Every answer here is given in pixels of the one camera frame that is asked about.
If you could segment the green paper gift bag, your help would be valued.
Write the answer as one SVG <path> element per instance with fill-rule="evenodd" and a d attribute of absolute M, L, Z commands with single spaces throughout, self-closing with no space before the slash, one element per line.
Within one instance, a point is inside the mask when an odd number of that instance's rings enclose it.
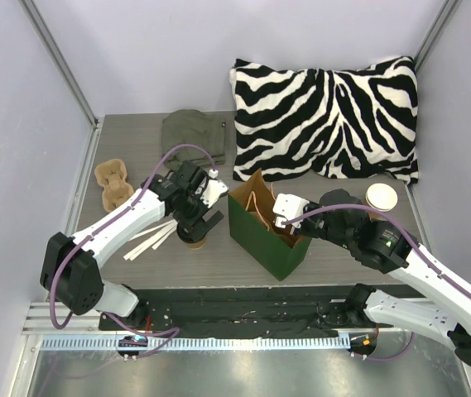
<path fill-rule="evenodd" d="M 273 223 L 276 195 L 260 170 L 228 194 L 230 236 L 276 280 L 288 277 L 305 259 L 311 239 Z"/>

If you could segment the brown paper cups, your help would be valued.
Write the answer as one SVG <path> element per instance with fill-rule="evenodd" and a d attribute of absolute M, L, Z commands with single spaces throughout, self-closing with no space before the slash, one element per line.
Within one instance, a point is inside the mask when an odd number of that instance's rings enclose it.
<path fill-rule="evenodd" d="M 375 183 L 368 187 L 365 200 L 371 208 L 389 212 L 396 207 L 398 195 L 396 190 L 389 184 Z"/>

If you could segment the brown pulp cup carrier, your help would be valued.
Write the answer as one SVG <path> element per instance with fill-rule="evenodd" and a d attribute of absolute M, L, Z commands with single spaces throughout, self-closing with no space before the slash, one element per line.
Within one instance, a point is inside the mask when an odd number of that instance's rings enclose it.
<path fill-rule="evenodd" d="M 107 213 L 121 206 L 134 194 L 134 188 L 127 182 L 127 168 L 121 159 L 111 159 L 98 164 L 94 175 L 103 188 L 102 202 Z"/>

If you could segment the brown paper coffee cup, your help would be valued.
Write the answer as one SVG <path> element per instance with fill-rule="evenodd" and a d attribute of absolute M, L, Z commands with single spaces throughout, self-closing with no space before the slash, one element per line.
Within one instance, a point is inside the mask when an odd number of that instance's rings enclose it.
<path fill-rule="evenodd" d="M 200 249 L 206 243 L 206 238 L 199 240 L 197 242 L 187 242 L 186 245 L 193 250 Z"/>

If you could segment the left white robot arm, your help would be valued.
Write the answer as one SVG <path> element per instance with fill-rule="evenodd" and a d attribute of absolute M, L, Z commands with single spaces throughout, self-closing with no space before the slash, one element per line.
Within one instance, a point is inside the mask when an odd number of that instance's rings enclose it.
<path fill-rule="evenodd" d="M 118 317 L 130 330 L 148 315 L 147 302 L 126 286 L 103 280 L 101 270 L 121 246 L 144 228 L 171 216 L 178 237 L 198 243 L 223 219 L 221 212 L 204 215 L 228 193 L 215 170 L 204 171 L 190 161 L 166 176 L 153 175 L 130 199 L 90 227 L 68 237 L 57 232 L 47 243 L 40 284 L 71 313 L 97 310 Z"/>

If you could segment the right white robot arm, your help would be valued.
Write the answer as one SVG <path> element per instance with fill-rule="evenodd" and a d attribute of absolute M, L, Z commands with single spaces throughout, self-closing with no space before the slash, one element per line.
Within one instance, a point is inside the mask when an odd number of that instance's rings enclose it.
<path fill-rule="evenodd" d="M 394 219 L 343 189 L 318 203 L 296 198 L 287 218 L 296 232 L 349 251 L 361 265 L 389 275 L 426 297 L 429 306 L 399 299 L 376 287 L 356 285 L 344 305 L 348 323 L 406 328 L 453 349 L 471 366 L 471 284 L 437 260 Z"/>

